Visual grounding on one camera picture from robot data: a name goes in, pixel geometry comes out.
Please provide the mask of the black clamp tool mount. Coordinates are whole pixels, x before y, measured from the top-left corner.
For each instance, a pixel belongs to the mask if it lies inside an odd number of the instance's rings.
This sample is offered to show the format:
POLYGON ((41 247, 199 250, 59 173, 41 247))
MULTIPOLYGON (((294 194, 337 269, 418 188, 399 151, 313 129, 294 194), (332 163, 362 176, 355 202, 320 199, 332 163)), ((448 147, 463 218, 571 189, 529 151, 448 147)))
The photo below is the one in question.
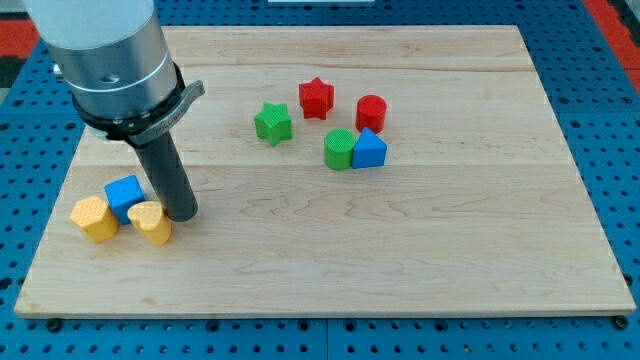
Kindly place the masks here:
POLYGON ((181 70, 173 63, 177 83, 166 100, 155 108, 128 118, 107 119, 91 115, 81 107, 75 96, 72 103, 82 120, 99 137, 111 141, 124 141, 133 147, 143 147, 176 125, 197 98, 205 94, 203 82, 198 80, 185 85, 181 70))

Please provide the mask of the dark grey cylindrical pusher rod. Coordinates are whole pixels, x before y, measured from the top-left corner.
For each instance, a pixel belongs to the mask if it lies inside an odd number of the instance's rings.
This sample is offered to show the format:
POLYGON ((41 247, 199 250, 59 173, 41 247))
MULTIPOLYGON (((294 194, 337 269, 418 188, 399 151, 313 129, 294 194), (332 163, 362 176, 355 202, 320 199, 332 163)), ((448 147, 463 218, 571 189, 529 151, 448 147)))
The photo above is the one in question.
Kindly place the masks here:
POLYGON ((174 222, 194 218, 198 203, 171 134, 136 146, 135 152, 168 218, 174 222))

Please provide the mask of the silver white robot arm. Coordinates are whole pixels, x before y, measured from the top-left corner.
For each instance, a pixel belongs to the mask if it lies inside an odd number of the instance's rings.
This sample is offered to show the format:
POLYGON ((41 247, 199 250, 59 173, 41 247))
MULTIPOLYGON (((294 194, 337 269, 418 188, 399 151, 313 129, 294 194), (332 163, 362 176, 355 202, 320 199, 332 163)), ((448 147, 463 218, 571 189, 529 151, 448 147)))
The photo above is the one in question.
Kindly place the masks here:
POLYGON ((204 94, 186 84, 149 0, 24 0, 85 124, 131 146, 169 219, 198 203, 170 130, 204 94))

